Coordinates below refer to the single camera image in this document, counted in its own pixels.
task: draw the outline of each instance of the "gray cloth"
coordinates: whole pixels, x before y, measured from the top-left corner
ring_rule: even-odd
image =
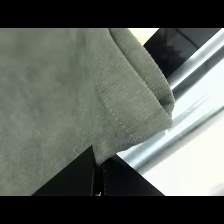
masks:
[[[174,100],[127,29],[0,29],[0,195],[31,195],[171,126]]]

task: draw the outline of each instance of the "cloth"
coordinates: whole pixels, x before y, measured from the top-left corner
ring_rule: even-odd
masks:
[[[0,29],[0,195],[31,195],[171,126],[169,85],[128,29]]]

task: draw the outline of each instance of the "black surface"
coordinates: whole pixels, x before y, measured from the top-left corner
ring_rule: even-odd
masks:
[[[54,176],[33,194],[41,195],[94,195],[95,159],[92,147]]]
[[[117,155],[102,165],[105,196],[164,196]]]
[[[168,78],[220,28],[160,28],[144,45]]]

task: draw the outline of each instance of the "gray fabric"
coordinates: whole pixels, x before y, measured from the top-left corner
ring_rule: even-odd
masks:
[[[147,140],[173,104],[127,29],[0,29],[0,195],[31,195],[90,145],[101,164]]]

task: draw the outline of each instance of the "shiny metal surface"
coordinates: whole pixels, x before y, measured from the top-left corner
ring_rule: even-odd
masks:
[[[173,127],[118,154],[141,175],[180,149],[202,124],[223,110],[223,46],[221,29],[170,77],[177,96]]]

